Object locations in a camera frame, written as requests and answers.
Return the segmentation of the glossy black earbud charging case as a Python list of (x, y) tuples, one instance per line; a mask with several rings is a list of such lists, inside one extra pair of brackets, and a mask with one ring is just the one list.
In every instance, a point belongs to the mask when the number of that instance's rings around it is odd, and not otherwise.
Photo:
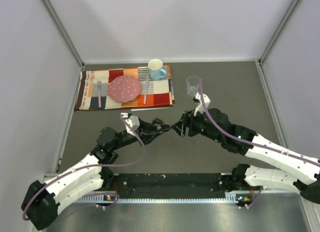
[(153, 121), (152, 121), (153, 124), (155, 125), (162, 125), (163, 124), (163, 121), (158, 119), (158, 118), (155, 118)]

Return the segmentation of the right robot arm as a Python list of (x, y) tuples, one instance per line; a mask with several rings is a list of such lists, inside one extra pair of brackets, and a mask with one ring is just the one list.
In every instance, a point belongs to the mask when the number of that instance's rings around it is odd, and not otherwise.
[(320, 202), (320, 161), (273, 143), (247, 127), (233, 124), (216, 108), (205, 112), (186, 111), (172, 129), (181, 137), (202, 135), (219, 143), (228, 152), (263, 161), (273, 169), (238, 165), (232, 171), (234, 186), (278, 188)]

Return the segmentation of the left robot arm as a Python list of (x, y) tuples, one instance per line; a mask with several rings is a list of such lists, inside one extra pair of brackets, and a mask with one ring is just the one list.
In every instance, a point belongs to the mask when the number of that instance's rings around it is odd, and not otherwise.
[(115, 150), (139, 142), (145, 155), (146, 145), (171, 129), (168, 124), (148, 123), (130, 113), (121, 114), (120, 119), (125, 130), (103, 128), (97, 145), (80, 162), (52, 179), (30, 184), (21, 205), (24, 221), (31, 221), (41, 231), (81, 197), (98, 189), (109, 190), (114, 183), (110, 168), (116, 166), (114, 162), (118, 158)]

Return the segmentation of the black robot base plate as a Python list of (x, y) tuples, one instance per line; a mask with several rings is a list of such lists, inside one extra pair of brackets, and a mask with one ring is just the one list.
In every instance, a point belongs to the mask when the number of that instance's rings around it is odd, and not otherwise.
[(211, 199), (238, 189), (231, 175), (191, 174), (118, 174), (111, 191), (122, 199)]

